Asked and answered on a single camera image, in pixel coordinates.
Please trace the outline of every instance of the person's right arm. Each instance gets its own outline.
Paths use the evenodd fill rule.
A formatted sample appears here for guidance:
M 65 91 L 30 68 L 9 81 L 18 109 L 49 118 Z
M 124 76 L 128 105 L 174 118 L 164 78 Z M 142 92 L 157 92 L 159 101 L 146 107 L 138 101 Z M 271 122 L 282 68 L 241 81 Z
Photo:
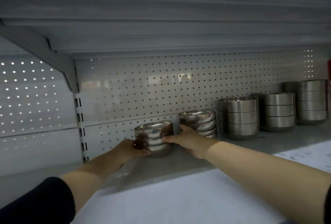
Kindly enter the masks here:
M 324 223 L 330 173 L 210 139 L 187 126 L 181 128 L 181 135 L 164 137 L 163 140 L 180 144 L 194 156 L 208 160 L 289 219 L 298 223 Z

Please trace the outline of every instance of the forearm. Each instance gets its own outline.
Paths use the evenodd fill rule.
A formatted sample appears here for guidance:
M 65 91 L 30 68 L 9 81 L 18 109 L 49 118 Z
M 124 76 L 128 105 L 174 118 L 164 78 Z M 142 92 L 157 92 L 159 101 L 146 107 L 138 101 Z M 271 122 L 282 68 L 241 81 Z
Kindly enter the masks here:
M 206 159 L 298 223 L 323 223 L 331 174 L 294 161 L 219 142 Z
M 118 169 L 116 157 L 108 152 L 85 163 L 76 171 L 66 173 L 60 178 L 70 187 L 78 213 L 90 197 L 101 187 L 105 179 Z

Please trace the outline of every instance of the person's left hand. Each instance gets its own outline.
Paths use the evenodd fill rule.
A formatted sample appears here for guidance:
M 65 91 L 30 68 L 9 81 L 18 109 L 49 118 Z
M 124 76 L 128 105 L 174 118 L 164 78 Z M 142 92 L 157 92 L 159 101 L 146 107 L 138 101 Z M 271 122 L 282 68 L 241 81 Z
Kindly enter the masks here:
M 116 158 L 116 163 L 120 168 L 127 162 L 137 157 L 144 157 L 151 154 L 149 150 L 136 150 L 134 140 L 125 139 L 110 151 Z

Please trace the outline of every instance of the hand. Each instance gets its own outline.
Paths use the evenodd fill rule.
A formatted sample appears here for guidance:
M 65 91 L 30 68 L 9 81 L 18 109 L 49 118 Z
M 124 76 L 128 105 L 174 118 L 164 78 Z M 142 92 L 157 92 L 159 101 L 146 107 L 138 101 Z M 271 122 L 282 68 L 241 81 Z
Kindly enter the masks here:
M 181 145 L 186 148 L 185 151 L 191 153 L 199 159 L 205 159 L 208 149 L 218 142 L 215 139 L 202 136 L 188 126 L 180 125 L 179 127 L 183 130 L 182 134 L 163 137 L 162 140 L 164 142 Z
M 125 139 L 117 146 L 115 146 L 113 150 L 109 151 L 109 153 L 116 157 L 116 163 L 121 168 L 125 163 L 131 161 L 134 158 L 150 155 L 151 151 L 136 150 L 134 147 L 134 140 Z

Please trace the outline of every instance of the stack of metal bowls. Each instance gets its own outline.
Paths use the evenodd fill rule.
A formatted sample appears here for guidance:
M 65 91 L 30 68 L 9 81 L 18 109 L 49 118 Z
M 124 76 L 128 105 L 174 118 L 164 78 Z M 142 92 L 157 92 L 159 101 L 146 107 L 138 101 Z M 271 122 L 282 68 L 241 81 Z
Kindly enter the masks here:
M 172 150 L 171 144 L 162 140 L 164 136 L 173 135 L 171 121 L 157 121 L 137 126 L 134 134 L 137 149 L 151 150 L 152 153 L 147 156 L 148 158 L 161 158 Z
M 296 93 L 297 124 L 316 125 L 327 120 L 327 88 L 328 81 L 325 79 L 283 83 L 284 91 Z
M 284 132 L 295 125 L 295 93 L 255 93 L 259 99 L 260 128 L 270 132 Z
M 217 138 L 216 113 L 214 110 L 194 110 L 178 115 L 179 123 L 191 127 L 208 138 Z
M 255 138 L 259 132 L 258 99 L 229 97 L 218 101 L 220 131 L 234 140 Z

